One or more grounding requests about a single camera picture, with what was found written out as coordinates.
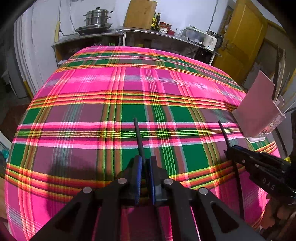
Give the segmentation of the person right hand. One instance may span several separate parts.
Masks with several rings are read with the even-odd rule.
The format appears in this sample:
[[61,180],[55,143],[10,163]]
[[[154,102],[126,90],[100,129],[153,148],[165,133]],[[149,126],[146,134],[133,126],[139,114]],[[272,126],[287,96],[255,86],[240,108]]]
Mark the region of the person right hand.
[[270,194],[266,195],[268,200],[263,218],[261,220],[260,226],[263,229],[267,229],[275,225],[277,220],[287,220],[293,212],[295,212],[295,205],[278,205],[276,199],[274,199]]

